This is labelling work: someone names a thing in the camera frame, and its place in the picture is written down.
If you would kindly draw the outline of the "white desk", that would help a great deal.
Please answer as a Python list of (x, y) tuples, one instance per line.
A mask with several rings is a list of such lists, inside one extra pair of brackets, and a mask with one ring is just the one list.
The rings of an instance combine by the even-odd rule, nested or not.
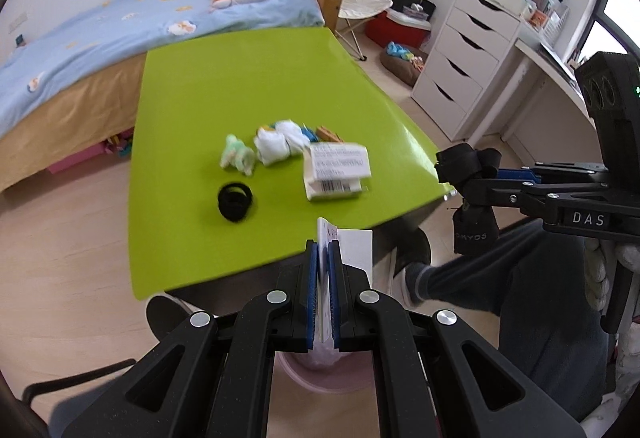
[(464, 139), (499, 135), (524, 164), (538, 161), (602, 161), (598, 136), (568, 69), (522, 23), (488, 97), (472, 115)]

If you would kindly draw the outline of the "green white tissue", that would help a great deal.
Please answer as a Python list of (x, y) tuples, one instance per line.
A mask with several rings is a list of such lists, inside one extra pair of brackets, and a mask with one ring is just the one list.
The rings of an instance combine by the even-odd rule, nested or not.
[(233, 167), (242, 173), (242, 175), (250, 177), (254, 172), (256, 161), (255, 152), (235, 135), (227, 135), (224, 150), (220, 158), (220, 167)]

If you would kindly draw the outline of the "red storage box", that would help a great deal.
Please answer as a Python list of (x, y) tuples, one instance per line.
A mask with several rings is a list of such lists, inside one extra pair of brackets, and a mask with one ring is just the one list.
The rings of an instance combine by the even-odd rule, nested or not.
[(420, 48), (431, 37), (431, 24), (387, 10), (369, 20), (364, 26), (364, 33), (382, 48), (390, 42)]

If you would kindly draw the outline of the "brown pet bed with toys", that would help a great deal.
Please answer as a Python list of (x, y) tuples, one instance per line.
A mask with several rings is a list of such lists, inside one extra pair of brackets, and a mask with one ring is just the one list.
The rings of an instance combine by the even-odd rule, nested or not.
[(385, 69), (407, 86), (414, 86), (425, 66), (427, 54), (413, 46), (390, 42), (380, 54)]

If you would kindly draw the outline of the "black sock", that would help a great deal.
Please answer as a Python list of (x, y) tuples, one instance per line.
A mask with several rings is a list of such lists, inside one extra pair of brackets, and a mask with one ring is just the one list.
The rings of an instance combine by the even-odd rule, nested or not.
[(438, 181), (449, 183), (462, 197), (462, 205), (452, 216), (456, 254), (479, 255), (498, 239), (499, 228), (486, 199), (485, 180), (497, 178), (501, 157), (492, 147), (477, 150), (468, 143), (436, 154)]

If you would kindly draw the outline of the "green table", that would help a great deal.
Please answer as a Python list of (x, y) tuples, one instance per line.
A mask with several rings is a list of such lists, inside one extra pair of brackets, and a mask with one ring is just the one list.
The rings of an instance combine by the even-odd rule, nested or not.
[(290, 257), (319, 218), (372, 229), (430, 205), (435, 152), (324, 27), (155, 49), (131, 153), (134, 296)]

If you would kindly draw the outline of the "white medicine box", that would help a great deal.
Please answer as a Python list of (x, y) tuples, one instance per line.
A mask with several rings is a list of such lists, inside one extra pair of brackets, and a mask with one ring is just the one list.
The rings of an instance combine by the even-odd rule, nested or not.
[(344, 142), (312, 143), (304, 153), (304, 187), (310, 201), (360, 194), (369, 179), (368, 150)]

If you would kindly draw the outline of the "blue binder clip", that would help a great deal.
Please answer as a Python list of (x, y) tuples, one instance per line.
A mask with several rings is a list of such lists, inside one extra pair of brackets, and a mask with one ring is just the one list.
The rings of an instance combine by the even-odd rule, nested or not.
[(319, 141), (318, 135), (314, 130), (308, 128), (307, 126), (302, 127), (303, 135), (309, 140), (310, 143), (317, 143)]

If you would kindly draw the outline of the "white drawer unit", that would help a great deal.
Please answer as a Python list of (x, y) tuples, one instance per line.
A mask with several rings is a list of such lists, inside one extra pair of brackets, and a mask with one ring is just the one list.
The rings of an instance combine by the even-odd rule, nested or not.
[(454, 0), (412, 98), (451, 141), (464, 139), (521, 29), (492, 0)]

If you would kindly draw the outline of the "pink trash bin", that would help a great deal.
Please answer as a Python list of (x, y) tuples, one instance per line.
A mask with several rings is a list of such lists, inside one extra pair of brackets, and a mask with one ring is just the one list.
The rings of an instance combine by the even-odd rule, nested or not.
[(276, 362), (295, 384), (316, 394), (346, 395), (374, 385), (370, 352), (340, 354), (330, 366), (311, 366), (308, 354), (286, 352), (279, 352)]

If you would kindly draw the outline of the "wooden clothespin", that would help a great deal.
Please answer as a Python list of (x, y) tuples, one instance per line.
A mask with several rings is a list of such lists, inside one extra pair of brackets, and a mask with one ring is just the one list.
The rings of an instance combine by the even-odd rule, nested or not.
[(343, 140), (336, 133), (323, 126), (316, 129), (316, 135), (321, 142), (343, 143)]

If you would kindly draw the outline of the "bed with blue sheet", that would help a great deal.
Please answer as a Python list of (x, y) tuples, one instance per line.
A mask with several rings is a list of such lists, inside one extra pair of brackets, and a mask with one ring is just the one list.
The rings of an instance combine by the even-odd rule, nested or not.
[(219, 11), (212, 0), (111, 0), (66, 20), (1, 67), (1, 186), (130, 128), (149, 51), (209, 34), (323, 24), (316, 0)]

